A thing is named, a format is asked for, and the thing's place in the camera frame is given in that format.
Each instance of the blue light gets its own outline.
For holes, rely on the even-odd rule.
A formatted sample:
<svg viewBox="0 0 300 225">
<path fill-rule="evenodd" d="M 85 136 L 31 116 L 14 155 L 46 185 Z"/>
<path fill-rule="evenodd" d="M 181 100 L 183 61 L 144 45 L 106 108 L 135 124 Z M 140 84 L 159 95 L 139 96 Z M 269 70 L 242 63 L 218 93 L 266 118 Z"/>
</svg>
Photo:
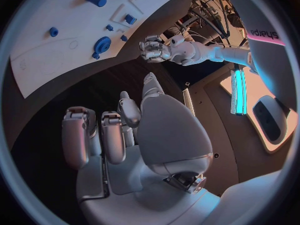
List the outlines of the blue light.
<svg viewBox="0 0 300 225">
<path fill-rule="evenodd" d="M 242 95 L 243 95 L 243 114 L 247 114 L 247 87 L 244 70 L 241 71 Z"/>
<path fill-rule="evenodd" d="M 243 85 L 241 71 L 235 71 L 235 81 L 236 81 L 236 110 L 237 114 L 243 114 Z"/>
</svg>

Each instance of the white pegboard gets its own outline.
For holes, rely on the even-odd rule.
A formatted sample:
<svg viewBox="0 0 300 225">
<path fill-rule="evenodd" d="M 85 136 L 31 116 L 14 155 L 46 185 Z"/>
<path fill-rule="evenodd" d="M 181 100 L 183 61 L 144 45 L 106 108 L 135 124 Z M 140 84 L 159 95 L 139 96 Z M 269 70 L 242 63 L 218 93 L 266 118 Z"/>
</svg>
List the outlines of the white pegboard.
<svg viewBox="0 0 300 225">
<path fill-rule="evenodd" d="M 10 54 L 12 71 L 18 87 L 28 97 L 36 89 L 70 70 L 93 63 L 94 45 L 109 37 L 108 51 L 99 60 L 115 57 L 138 27 L 169 0 L 107 0 L 103 7 L 85 0 L 44 0 L 24 24 Z M 133 25 L 124 18 L 131 14 Z M 113 26 L 108 31 L 106 26 Z M 51 37 L 49 29 L 58 29 Z"/>
</svg>

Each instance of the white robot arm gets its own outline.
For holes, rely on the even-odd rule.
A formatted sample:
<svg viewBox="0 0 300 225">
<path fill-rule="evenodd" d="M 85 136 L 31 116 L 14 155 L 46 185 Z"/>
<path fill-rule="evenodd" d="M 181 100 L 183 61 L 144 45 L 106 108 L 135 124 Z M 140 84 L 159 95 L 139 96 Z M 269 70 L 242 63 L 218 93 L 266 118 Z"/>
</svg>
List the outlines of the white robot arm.
<svg viewBox="0 0 300 225">
<path fill-rule="evenodd" d="M 141 56 L 149 63 L 161 63 L 169 60 L 188 66 L 206 60 L 213 62 L 233 62 L 250 67 L 256 72 L 251 52 L 242 48 L 224 47 L 220 44 L 206 46 L 200 42 L 185 41 L 179 34 L 171 38 L 170 46 L 164 45 L 157 36 L 148 36 L 146 42 L 139 43 Z"/>
</svg>

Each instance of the pink stripe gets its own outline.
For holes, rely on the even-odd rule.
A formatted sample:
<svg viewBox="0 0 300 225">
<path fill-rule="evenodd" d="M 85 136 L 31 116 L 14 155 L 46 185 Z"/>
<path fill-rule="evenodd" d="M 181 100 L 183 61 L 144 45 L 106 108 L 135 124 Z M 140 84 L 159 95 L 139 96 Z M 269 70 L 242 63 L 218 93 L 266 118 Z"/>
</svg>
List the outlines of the pink stripe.
<svg viewBox="0 0 300 225">
<path fill-rule="evenodd" d="M 286 45 L 280 39 L 272 39 L 271 37 L 253 36 L 251 34 L 248 34 L 247 37 L 248 37 L 248 39 L 255 40 L 255 41 L 260 41 L 260 42 L 265 42 L 265 43 L 270 43 L 270 44 L 277 44 L 277 45 L 281 45 L 281 46 L 285 46 Z"/>
</svg>

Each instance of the dark floor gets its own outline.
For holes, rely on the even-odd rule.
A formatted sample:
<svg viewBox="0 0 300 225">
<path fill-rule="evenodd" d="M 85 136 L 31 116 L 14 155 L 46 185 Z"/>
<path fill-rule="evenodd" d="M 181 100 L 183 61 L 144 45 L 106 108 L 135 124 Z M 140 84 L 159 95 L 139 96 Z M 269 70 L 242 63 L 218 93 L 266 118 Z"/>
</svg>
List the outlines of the dark floor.
<svg viewBox="0 0 300 225">
<path fill-rule="evenodd" d="M 79 82 L 43 107 L 16 140 L 11 153 L 25 181 L 49 209 L 69 224 L 87 222 L 76 200 L 77 172 L 67 166 L 63 156 L 61 122 L 66 109 L 84 106 L 95 110 L 99 117 L 104 111 L 117 109 L 123 90 L 140 104 L 143 79 L 149 72 L 156 75 L 166 94 L 183 103 L 182 89 L 178 85 L 183 88 L 185 82 L 197 82 L 207 75 L 203 67 L 195 72 L 192 66 L 181 67 L 171 62 L 164 65 L 178 77 L 176 82 L 162 64 L 146 63 L 140 58 Z M 217 64 L 214 70 L 222 65 Z"/>
</svg>

